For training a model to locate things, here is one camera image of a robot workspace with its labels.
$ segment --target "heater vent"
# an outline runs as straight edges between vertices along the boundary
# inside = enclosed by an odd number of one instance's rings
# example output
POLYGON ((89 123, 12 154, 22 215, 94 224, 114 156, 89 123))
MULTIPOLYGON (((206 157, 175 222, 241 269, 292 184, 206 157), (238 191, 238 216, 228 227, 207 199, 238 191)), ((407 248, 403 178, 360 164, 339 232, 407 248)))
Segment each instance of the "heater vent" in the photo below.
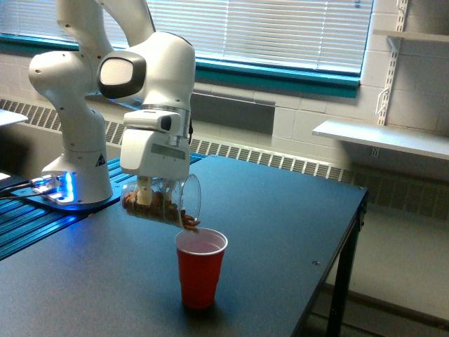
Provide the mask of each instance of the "heater vent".
MULTIPOLYGON (((50 108, 0 99, 0 109, 27 116, 25 125, 29 127, 60 132, 59 115, 50 108)), ((120 146, 124 131, 123 124, 105 121, 106 141, 109 145, 120 146)), ((373 203, 423 216, 449 219, 449 188, 445 185, 382 171, 348 170, 322 161, 211 139, 192 139, 190 150, 364 186, 368 188, 370 201, 373 203)))

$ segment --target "blue led light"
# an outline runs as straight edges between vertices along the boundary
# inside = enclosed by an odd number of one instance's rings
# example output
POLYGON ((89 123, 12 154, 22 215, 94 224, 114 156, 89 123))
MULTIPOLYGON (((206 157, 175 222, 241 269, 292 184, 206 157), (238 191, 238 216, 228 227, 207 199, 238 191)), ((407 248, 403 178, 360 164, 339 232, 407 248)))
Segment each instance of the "blue led light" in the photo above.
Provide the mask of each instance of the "blue led light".
POLYGON ((65 179, 65 189, 67 191, 66 200, 67 201, 73 201, 74 200, 74 193, 73 193, 72 175, 69 172, 67 172, 66 174, 64 174, 64 179, 65 179))

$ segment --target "black cable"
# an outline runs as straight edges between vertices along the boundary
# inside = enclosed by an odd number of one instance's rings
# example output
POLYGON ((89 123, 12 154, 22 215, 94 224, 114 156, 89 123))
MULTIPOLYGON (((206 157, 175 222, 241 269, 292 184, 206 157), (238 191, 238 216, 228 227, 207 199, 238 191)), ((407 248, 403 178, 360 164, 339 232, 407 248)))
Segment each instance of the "black cable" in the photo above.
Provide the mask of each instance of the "black cable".
POLYGON ((30 197, 37 197, 39 195, 46 195, 46 194, 52 194, 55 193, 56 189, 52 188, 51 190, 47 190, 40 193, 34 193, 34 194, 26 194, 26 195, 18 195, 18 196, 12 196, 12 197, 0 197, 0 200, 15 200, 15 199, 23 199, 23 198, 30 198, 30 197))
POLYGON ((192 118, 190 118, 190 125, 189 125, 189 145, 192 142, 192 135, 194 134, 194 127, 192 126, 192 118))
POLYGON ((0 193, 5 193, 8 191, 14 191, 14 190, 20 190, 21 188, 26 188, 26 187, 30 187, 30 186, 31 186, 31 183, 18 184, 18 185, 6 187, 6 188, 0 190, 0 193))

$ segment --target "snack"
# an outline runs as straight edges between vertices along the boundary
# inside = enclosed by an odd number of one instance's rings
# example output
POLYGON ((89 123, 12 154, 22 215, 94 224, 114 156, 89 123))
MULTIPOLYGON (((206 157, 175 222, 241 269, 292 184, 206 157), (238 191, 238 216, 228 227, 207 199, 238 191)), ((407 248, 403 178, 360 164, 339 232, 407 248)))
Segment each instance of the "snack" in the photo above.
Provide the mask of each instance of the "snack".
POLYGON ((200 223, 193 216, 186 214, 184 209, 179 212, 177 204, 171 200, 164 200, 162 192, 153 191, 150 205, 139 204, 137 200, 137 191, 128 192, 123 196, 121 206, 130 215, 182 226, 186 230, 196 230, 195 227, 200 223))

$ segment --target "shelf bracket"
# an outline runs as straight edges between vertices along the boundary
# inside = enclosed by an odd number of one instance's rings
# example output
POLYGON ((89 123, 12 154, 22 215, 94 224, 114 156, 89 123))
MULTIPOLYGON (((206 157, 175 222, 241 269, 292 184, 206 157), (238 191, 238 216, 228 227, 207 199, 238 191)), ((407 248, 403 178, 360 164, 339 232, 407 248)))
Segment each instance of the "shelf bracket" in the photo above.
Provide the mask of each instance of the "shelf bracket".
MULTIPOLYGON (((404 24, 407 16, 407 7, 409 0, 396 0, 396 7, 398 8, 398 21, 396 23, 396 31, 403 32, 404 24)), ((400 38, 387 37, 387 41, 391 46, 390 63, 387 71, 387 79, 385 81, 384 90, 382 90, 377 97, 376 115, 377 125, 384 126, 387 121, 388 107, 390 103, 391 92, 393 91, 394 75, 396 73, 397 60, 399 51, 401 50, 400 38)), ((372 157, 379 156, 380 149, 373 147, 371 151, 372 157)))
POLYGON ((391 50, 394 53, 399 52, 399 47, 401 46, 401 38, 400 37, 387 37, 388 44, 390 45, 391 50))

